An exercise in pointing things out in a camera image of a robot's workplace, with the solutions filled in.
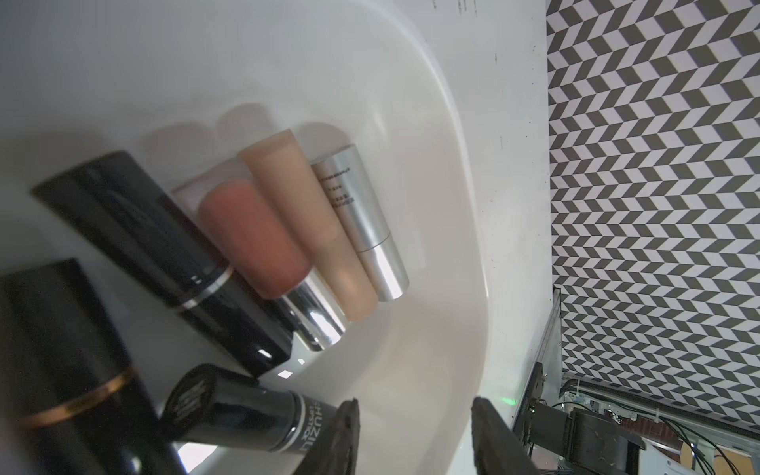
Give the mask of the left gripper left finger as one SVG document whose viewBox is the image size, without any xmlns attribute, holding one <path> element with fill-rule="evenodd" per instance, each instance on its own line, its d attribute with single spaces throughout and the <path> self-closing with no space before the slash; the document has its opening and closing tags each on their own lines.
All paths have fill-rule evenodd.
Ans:
<svg viewBox="0 0 760 475">
<path fill-rule="evenodd" d="M 360 438 L 358 399 L 340 404 L 334 419 L 318 436 L 293 472 L 294 475 L 354 475 L 358 461 Z"/>
</svg>

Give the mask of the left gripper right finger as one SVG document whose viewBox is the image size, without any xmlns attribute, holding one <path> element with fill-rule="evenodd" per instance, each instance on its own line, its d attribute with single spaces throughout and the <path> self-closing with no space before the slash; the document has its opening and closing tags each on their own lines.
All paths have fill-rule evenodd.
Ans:
<svg viewBox="0 0 760 475">
<path fill-rule="evenodd" d="M 471 435 L 478 475 L 540 475 L 520 440 L 486 398 L 473 400 Z"/>
</svg>

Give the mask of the black lipstick with silver band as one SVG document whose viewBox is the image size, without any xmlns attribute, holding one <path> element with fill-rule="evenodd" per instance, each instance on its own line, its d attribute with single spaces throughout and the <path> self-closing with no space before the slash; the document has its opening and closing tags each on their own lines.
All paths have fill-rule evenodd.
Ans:
<svg viewBox="0 0 760 475">
<path fill-rule="evenodd" d="M 201 364 L 174 387 L 160 423 L 174 441 L 303 455 L 334 415 L 330 404 Z"/>
</svg>

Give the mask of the pink and silver lipstick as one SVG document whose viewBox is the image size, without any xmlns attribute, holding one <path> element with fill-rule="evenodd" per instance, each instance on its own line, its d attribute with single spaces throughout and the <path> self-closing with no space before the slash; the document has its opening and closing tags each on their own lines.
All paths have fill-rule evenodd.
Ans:
<svg viewBox="0 0 760 475">
<path fill-rule="evenodd" d="M 242 162 L 226 160 L 172 195 L 310 350 L 342 339 L 348 319 L 338 300 Z"/>
</svg>

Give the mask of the beige lipstick tube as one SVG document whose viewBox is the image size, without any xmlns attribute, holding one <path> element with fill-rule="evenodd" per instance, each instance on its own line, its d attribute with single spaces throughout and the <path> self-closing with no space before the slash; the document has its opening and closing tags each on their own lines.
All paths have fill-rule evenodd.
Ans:
<svg viewBox="0 0 760 475">
<path fill-rule="evenodd" d="M 237 156 L 304 247 L 346 318 L 358 322 L 373 314 L 378 295 L 293 133 L 275 134 Z"/>
</svg>

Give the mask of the black lipstick with gold band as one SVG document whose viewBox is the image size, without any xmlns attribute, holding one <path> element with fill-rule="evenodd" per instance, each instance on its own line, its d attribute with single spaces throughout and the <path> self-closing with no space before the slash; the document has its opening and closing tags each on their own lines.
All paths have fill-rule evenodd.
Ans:
<svg viewBox="0 0 760 475">
<path fill-rule="evenodd" d="M 40 474 L 182 474 L 76 259 L 1 278 L 1 400 Z"/>
</svg>

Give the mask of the silver lipstick tube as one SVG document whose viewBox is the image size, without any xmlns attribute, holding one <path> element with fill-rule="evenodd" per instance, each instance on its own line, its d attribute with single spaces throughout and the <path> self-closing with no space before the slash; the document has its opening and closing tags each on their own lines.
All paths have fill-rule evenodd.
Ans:
<svg viewBox="0 0 760 475">
<path fill-rule="evenodd" d="M 357 147 L 315 158 L 311 167 L 379 300 L 403 296 L 410 278 Z"/>
</svg>

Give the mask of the slim black lipstick tube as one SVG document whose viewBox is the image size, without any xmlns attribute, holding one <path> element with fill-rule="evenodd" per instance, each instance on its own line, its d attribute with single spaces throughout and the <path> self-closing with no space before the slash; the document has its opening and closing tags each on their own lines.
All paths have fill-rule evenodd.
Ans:
<svg viewBox="0 0 760 475">
<path fill-rule="evenodd" d="M 293 330 L 124 150 L 32 194 L 254 377 L 287 362 Z"/>
</svg>

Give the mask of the white plastic storage box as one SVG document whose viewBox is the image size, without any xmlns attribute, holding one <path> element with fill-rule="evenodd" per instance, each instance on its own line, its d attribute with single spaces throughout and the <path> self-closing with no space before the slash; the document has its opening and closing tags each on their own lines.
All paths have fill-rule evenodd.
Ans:
<svg viewBox="0 0 760 475">
<path fill-rule="evenodd" d="M 76 258 L 161 407 L 192 367 L 233 360 L 32 187 L 114 150 L 172 191 L 281 131 L 309 158 L 355 144 L 410 288 L 266 381 L 356 399 L 359 473 L 447 473 L 489 318 L 467 148 L 424 35 L 441 25 L 431 1 L 3 2 L 2 269 Z"/>
</svg>

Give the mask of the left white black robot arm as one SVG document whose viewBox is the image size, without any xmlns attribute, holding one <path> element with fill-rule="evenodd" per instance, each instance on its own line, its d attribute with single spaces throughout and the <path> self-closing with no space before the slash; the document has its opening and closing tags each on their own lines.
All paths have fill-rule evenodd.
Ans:
<svg viewBox="0 0 760 475">
<path fill-rule="evenodd" d="M 557 474 L 693 474 L 651 441 L 588 410 L 566 413 L 538 402 L 542 365 L 532 370 L 518 419 L 509 426 L 494 405 L 476 397 L 471 405 L 474 466 L 478 474 L 540 474 L 528 449 L 537 445 L 565 462 Z M 346 400 L 297 474 L 354 474 L 358 462 L 360 409 Z"/>
</svg>

